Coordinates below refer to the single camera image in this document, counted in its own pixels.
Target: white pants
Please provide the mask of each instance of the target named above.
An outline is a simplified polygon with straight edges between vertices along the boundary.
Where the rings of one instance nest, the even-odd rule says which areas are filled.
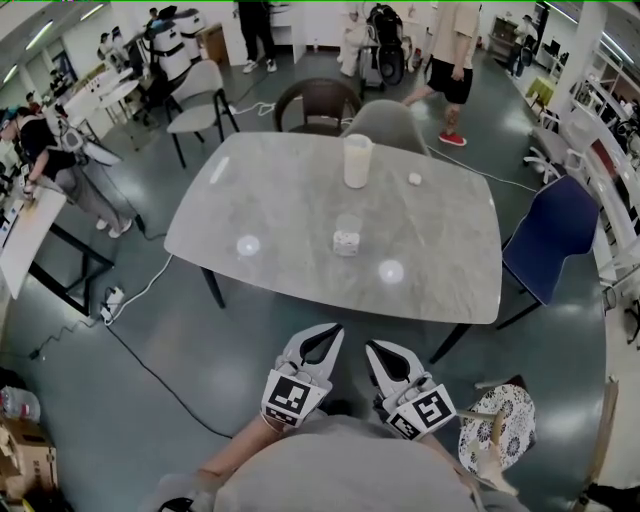
[[[340,71],[347,75],[353,76],[358,66],[358,52],[365,46],[374,44],[369,37],[369,31],[366,24],[356,25],[352,30],[345,31],[340,47],[340,55],[342,55],[342,68]]]

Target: black shorts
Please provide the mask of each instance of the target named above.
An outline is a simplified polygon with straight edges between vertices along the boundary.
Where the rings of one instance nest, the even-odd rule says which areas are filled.
[[[453,64],[438,59],[431,59],[431,78],[427,84],[434,91],[444,93],[449,103],[464,105],[469,97],[471,81],[473,80],[473,70],[464,70],[464,80],[454,80],[451,78]]]

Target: white chair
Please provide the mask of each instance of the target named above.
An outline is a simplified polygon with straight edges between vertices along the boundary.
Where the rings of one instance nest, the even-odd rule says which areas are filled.
[[[564,169],[579,173],[584,166],[584,153],[573,150],[569,143],[554,131],[555,126],[559,128],[562,121],[556,117],[543,112],[540,114],[540,125],[536,126],[531,134],[538,139],[546,156],[537,148],[529,148],[530,156],[524,158],[525,165],[537,164],[536,170],[542,173],[542,182],[546,185],[551,178],[560,178],[560,173],[556,165],[561,165]],[[571,166],[572,159],[577,161],[577,166]]]
[[[188,110],[183,110],[180,103],[187,98],[192,98],[199,94],[207,92],[213,93],[212,103],[206,105],[198,105]],[[218,65],[212,60],[203,60],[195,64],[187,74],[184,82],[178,87],[165,102],[165,109],[167,111],[167,118],[169,120],[169,126],[167,132],[173,137],[173,142],[176,145],[178,156],[180,157],[180,163],[182,167],[186,167],[184,162],[184,156],[180,149],[180,143],[178,142],[178,133],[194,133],[200,142],[204,142],[204,139],[200,135],[201,130],[209,128],[214,124],[218,124],[218,131],[220,133],[220,142],[224,141],[224,133],[222,131],[222,120],[220,119],[220,106],[222,103],[224,113],[229,116],[231,124],[236,132],[240,131],[236,124],[233,114],[229,109],[229,103],[224,94],[222,75],[218,69]],[[171,119],[171,109],[175,108],[180,114],[175,119]]]

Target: black table leg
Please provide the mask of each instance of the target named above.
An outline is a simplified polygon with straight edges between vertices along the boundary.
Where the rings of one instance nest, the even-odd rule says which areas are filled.
[[[218,286],[218,281],[216,281],[216,275],[211,272],[211,270],[206,268],[200,268],[200,270],[202,270],[204,278],[209,285],[209,290],[211,290],[213,298],[216,299],[216,302],[218,303],[218,306],[220,306],[220,309],[224,309],[225,307],[227,307],[224,303],[224,299],[222,298],[222,292],[220,291],[220,287]]]
[[[436,364],[442,356],[444,356],[449,350],[453,348],[453,346],[458,343],[458,340],[464,336],[464,334],[471,328],[469,324],[458,324],[455,326],[451,334],[447,336],[447,339],[444,340],[444,343],[440,345],[440,348],[436,351],[436,353],[429,359],[429,363]]]
[[[89,316],[91,284],[93,280],[98,276],[113,268],[113,262],[102,256],[101,254],[98,254],[91,247],[82,243],[76,237],[74,237],[70,233],[67,233],[64,229],[62,229],[60,226],[57,226],[56,224],[52,224],[49,231],[60,238],[62,241],[68,243],[70,246],[82,253],[81,275],[69,286],[64,286],[56,281],[49,273],[47,273],[40,265],[35,262],[31,264],[29,273],[38,281],[40,281],[49,291],[54,293],[58,298],[69,304],[69,306],[71,306],[73,309],[82,313],[84,316]],[[100,266],[92,273],[89,273],[89,258],[100,263]],[[71,290],[81,284],[84,284],[84,289],[82,291],[82,303],[78,302],[69,295],[69,292]]]

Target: blue chair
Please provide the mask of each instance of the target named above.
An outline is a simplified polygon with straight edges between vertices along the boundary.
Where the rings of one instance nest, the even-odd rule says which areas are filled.
[[[502,251],[505,268],[536,302],[498,329],[551,302],[564,260],[591,250],[598,215],[597,203],[571,176],[563,176],[536,194],[529,213]]]

